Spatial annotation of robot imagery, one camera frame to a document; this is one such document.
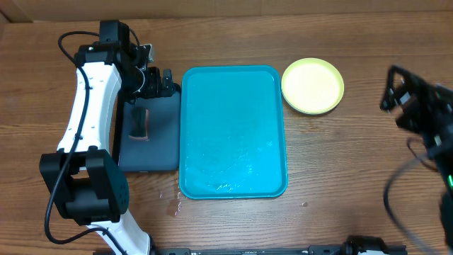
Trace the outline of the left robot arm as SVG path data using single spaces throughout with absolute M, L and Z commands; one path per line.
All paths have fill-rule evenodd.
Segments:
M 157 254 L 151 236 L 129 211 L 125 174 L 110 155 L 110 124 L 119 93 L 132 100 L 180 91 L 169 70 L 149 68 L 152 46 L 95 42 L 68 56 L 76 67 L 76 95 L 67 129 L 39 170 L 50 192 L 44 231 L 54 244 L 97 233 L 114 254 Z

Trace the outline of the yellow plate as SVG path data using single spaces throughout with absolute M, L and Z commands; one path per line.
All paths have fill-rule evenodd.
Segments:
M 342 100 L 344 81 L 329 62 L 318 58 L 299 59 L 286 68 L 281 91 L 286 102 L 307 115 L 322 115 Z

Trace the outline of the green orange sponge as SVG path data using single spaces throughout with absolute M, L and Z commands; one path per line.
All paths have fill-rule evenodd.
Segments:
M 131 110 L 132 129 L 130 138 L 134 140 L 148 140 L 149 111 L 143 107 L 134 107 Z

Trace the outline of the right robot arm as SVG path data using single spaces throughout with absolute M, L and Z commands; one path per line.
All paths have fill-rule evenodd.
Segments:
M 404 130 L 420 135 L 426 153 L 415 154 L 414 159 L 400 166 L 386 182 L 383 203 L 387 215 L 395 226 L 419 250 L 426 254 L 437 251 L 410 231 L 397 218 L 389 202 L 391 186 L 400 175 L 417 164 L 435 163 L 432 168 L 442 178 L 445 193 L 440 203 L 441 222 L 445 231 L 445 241 L 452 253 L 452 90 L 436 84 L 432 85 L 413 72 L 397 65 L 391 65 L 386 76 L 386 88 L 379 108 L 391 112 L 401 107 L 402 114 L 395 119 L 396 125 Z

